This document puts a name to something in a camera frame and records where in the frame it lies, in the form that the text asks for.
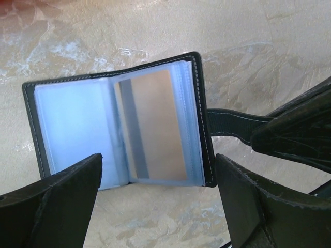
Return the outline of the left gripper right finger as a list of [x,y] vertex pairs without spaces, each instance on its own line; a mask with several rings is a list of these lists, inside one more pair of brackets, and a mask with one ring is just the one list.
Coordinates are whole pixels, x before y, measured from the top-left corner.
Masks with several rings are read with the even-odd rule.
[[227,247],[330,247],[330,182],[309,194],[215,157]]

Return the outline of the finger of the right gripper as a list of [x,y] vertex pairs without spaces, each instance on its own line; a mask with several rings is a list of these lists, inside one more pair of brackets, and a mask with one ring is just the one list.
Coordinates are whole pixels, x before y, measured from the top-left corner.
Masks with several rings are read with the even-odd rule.
[[254,151],[330,173],[330,78],[268,116],[250,139]]

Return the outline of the black leather card holder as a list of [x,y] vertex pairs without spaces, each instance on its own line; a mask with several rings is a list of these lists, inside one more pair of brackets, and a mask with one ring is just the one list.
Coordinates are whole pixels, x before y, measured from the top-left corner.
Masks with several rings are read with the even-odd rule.
[[[168,70],[188,178],[132,179],[114,91],[121,79]],[[101,190],[130,183],[214,187],[213,136],[249,145],[269,117],[208,109],[201,56],[189,52],[129,69],[26,82],[22,85],[40,174],[65,170],[93,154],[103,157]]]

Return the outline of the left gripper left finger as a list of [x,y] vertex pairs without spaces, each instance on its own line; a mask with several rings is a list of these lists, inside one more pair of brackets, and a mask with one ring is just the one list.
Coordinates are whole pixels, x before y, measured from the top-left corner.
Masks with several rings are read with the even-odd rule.
[[102,155],[1,195],[1,247],[83,247]]

